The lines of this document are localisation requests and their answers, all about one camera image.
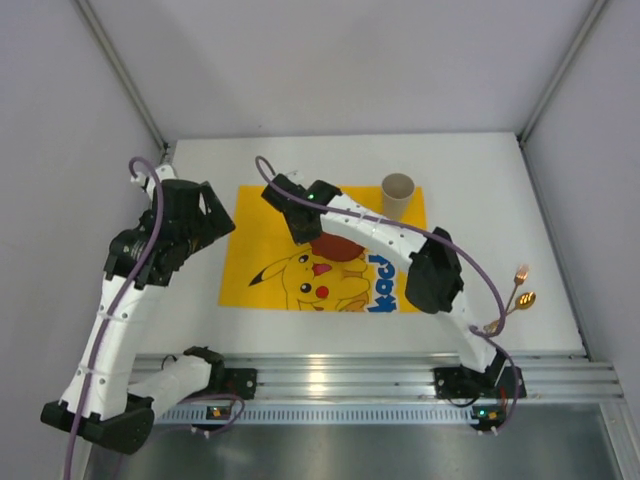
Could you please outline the red-brown plastic plate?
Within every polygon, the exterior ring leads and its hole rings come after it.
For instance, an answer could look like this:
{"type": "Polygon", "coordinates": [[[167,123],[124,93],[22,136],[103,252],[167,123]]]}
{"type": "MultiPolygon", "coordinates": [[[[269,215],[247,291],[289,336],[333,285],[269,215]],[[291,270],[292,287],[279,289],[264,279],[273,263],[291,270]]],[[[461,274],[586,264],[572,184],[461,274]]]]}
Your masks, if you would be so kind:
{"type": "Polygon", "coordinates": [[[322,233],[310,242],[312,253],[334,262],[348,262],[358,258],[364,248],[344,237],[322,233]]]}

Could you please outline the yellow pikachu placemat cloth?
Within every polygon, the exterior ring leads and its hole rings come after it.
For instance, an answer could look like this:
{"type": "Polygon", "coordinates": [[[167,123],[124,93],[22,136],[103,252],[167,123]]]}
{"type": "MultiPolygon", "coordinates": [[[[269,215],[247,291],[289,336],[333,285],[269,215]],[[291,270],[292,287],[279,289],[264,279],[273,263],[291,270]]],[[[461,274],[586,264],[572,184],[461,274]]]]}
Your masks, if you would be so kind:
{"type": "Polygon", "coordinates": [[[283,216],[261,198],[237,192],[220,287],[220,306],[308,312],[416,313],[406,300],[407,275],[378,252],[334,262],[291,240],[283,216]]]}

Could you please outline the beige paper cup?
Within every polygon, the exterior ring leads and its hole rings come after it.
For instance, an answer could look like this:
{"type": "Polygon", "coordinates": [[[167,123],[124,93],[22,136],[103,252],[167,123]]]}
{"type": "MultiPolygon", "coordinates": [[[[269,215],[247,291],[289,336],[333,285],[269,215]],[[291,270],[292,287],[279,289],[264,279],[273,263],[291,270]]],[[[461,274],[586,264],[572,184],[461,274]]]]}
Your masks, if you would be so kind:
{"type": "Polygon", "coordinates": [[[406,212],[415,191],[415,183],[403,173],[391,173],[381,182],[383,214],[400,221],[406,212]]]}

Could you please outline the gold fork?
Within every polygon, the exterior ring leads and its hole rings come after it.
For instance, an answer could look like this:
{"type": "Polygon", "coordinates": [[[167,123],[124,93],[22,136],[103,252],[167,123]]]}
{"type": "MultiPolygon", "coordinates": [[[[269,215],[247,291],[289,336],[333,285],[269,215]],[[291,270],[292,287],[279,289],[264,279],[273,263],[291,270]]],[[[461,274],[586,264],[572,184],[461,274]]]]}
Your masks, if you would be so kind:
{"type": "MultiPolygon", "coordinates": [[[[505,310],[508,310],[509,307],[511,306],[515,298],[516,292],[518,291],[519,287],[525,283],[528,277],[529,271],[530,271],[530,267],[527,264],[522,264],[517,269],[513,278],[513,288],[511,290],[511,293],[509,294],[508,300],[505,303],[505,310]]],[[[500,324],[500,320],[496,319],[493,322],[486,324],[483,327],[483,330],[487,334],[495,333],[498,329],[499,324],[500,324]]]]}

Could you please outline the gold spoon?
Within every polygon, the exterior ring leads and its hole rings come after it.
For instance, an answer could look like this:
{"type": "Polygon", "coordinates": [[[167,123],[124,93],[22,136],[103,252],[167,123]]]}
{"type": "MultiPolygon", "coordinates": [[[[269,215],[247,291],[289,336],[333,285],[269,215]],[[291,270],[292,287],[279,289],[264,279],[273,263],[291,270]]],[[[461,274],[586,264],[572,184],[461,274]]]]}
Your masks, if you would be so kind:
{"type": "Polygon", "coordinates": [[[533,291],[525,292],[521,294],[514,301],[512,307],[506,312],[506,315],[509,316],[510,314],[516,311],[524,311],[531,308],[536,302],[536,299],[537,299],[537,294],[533,291]]]}

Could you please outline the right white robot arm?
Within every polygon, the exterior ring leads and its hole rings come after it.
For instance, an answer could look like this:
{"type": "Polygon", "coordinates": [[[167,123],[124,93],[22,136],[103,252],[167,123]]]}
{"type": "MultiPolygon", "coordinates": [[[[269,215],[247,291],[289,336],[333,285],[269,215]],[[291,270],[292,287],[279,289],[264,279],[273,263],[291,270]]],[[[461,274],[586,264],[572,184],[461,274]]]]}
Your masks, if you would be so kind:
{"type": "Polygon", "coordinates": [[[464,374],[482,387],[498,385],[508,356],[492,335],[475,326],[466,306],[461,264],[467,262],[491,293],[496,294],[497,287],[446,230],[427,232],[375,214],[323,181],[304,188],[278,174],[262,197],[283,215],[292,240],[310,245],[319,259],[313,272],[323,272],[329,262],[355,260],[363,251],[382,256],[404,272],[406,299],[434,316],[454,338],[464,374]]]}

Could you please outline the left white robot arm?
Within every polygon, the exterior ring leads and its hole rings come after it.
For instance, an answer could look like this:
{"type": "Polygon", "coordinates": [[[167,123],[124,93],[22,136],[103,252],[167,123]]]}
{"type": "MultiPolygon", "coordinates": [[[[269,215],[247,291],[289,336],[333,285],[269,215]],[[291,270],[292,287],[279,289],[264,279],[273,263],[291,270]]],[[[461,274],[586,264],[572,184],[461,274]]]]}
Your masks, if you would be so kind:
{"type": "Polygon", "coordinates": [[[130,378],[146,325],[174,273],[235,225],[207,182],[178,178],[169,166],[134,172],[151,200],[133,229],[110,243],[101,298],[86,348],[60,399],[40,420],[107,450],[136,453],[154,421],[194,394],[220,392],[224,358],[190,347],[139,383],[130,378]]]}

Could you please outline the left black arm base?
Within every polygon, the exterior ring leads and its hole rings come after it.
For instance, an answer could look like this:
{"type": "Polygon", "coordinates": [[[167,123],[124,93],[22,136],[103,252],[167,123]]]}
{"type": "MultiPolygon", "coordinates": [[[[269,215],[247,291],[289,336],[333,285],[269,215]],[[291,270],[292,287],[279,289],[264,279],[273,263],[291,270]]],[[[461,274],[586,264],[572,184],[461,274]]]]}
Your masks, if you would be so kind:
{"type": "Polygon", "coordinates": [[[190,394],[185,401],[212,395],[235,395],[243,400],[252,400],[258,385],[257,376],[258,371],[253,368],[226,368],[212,385],[190,394]]]}

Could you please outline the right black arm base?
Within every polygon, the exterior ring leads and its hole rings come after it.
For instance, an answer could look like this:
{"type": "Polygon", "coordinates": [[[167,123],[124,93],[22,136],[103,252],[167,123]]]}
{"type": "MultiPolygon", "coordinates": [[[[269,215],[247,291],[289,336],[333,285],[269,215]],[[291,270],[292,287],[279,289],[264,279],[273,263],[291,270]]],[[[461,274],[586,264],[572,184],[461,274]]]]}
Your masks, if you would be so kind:
{"type": "Polygon", "coordinates": [[[514,376],[509,366],[487,368],[480,373],[466,367],[438,367],[433,370],[435,395],[440,400],[490,400],[527,397],[521,369],[514,376]]]}

